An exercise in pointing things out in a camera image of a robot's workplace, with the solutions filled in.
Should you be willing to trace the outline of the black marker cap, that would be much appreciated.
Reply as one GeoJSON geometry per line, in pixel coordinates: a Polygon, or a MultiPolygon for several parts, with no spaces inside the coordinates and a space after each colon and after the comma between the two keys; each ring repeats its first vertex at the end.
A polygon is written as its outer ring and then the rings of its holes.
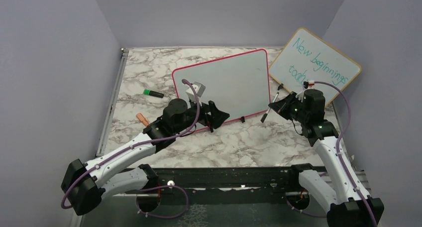
{"type": "Polygon", "coordinates": [[[262,118],[261,118],[261,120],[260,120],[260,121],[261,121],[261,123],[263,123],[263,122],[265,121],[265,119],[266,119],[267,115],[268,115],[268,114],[267,114],[267,113],[265,113],[265,114],[262,116],[262,118]]]}

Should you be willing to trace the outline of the red framed whiteboard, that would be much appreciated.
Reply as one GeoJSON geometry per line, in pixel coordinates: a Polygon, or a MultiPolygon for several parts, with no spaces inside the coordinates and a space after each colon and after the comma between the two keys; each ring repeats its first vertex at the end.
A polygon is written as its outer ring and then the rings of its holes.
{"type": "Polygon", "coordinates": [[[200,100],[213,101],[216,107],[229,114],[225,123],[264,113],[271,99],[268,57],[265,49],[252,50],[194,65],[172,72],[178,98],[188,101],[188,86],[183,79],[205,86],[200,100]]]}

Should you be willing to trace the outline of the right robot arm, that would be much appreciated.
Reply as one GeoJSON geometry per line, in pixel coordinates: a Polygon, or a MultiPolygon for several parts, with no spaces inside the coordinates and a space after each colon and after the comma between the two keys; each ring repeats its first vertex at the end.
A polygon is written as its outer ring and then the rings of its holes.
{"type": "Polygon", "coordinates": [[[300,123],[302,135],[324,163],[331,179],[328,184],[312,168],[299,168],[287,177],[288,186],[295,191],[306,189],[326,213],[330,227],[376,227],[384,211],[379,198],[372,198],[354,172],[340,145],[334,125],[324,118],[325,98],[315,89],[299,94],[291,92],[269,108],[286,120],[300,123]]]}

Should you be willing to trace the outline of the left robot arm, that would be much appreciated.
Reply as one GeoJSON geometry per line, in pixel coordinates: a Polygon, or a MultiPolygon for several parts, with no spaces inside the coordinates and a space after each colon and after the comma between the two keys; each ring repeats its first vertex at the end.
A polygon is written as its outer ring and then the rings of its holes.
{"type": "Polygon", "coordinates": [[[72,208],[79,216],[89,213],[106,195],[123,191],[112,182],[121,177],[122,170],[129,165],[168,147],[197,123],[213,130],[228,118],[229,114],[220,111],[213,101],[197,104],[183,99],[171,100],[163,114],[130,142],[105,156],[69,163],[61,184],[64,192],[61,207],[72,208]]]}

